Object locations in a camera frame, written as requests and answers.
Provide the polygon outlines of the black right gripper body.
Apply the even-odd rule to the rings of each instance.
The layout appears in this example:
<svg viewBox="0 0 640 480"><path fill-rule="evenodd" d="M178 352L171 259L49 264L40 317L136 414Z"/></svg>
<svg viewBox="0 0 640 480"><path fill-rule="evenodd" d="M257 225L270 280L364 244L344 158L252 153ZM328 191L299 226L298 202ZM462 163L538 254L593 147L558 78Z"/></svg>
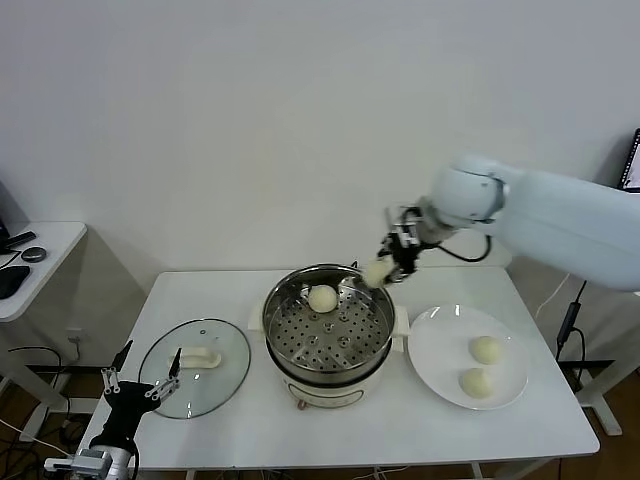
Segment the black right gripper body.
<svg viewBox="0 0 640 480"><path fill-rule="evenodd" d="M423 242L415 227L395 227L389 234L389 250L400 273L414 273Z"/></svg>

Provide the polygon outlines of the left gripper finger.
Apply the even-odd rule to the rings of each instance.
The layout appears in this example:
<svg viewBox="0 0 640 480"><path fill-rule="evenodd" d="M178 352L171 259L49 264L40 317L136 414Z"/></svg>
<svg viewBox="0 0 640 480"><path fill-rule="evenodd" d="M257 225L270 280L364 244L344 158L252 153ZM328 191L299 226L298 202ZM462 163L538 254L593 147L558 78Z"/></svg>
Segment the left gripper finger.
<svg viewBox="0 0 640 480"><path fill-rule="evenodd" d="M172 357L168 375L165 379L160 380L153 388L148 390L144 396L150 399L167 399L178 388L180 380L178 378L180 372L181 349L178 348Z"/></svg>
<svg viewBox="0 0 640 480"><path fill-rule="evenodd" d="M133 345L133 341L129 340L125 346L115 355L111 365L101 369L101 376L103 380L103 393L104 395L118 394L121 390L119 386L118 374L121 371L129 351Z"/></svg>

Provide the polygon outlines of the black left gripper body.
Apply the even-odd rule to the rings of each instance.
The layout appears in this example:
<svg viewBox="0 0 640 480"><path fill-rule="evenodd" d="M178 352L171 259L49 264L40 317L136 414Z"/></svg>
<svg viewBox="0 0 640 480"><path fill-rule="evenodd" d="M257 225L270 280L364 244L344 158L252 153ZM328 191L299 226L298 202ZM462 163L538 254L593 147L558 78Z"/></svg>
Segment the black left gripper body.
<svg viewBox="0 0 640 480"><path fill-rule="evenodd" d="M133 438L142 417L160 406L153 399L153 385L124 381L118 393L105 396L111 413L103 426L103 433L114 438Z"/></svg>

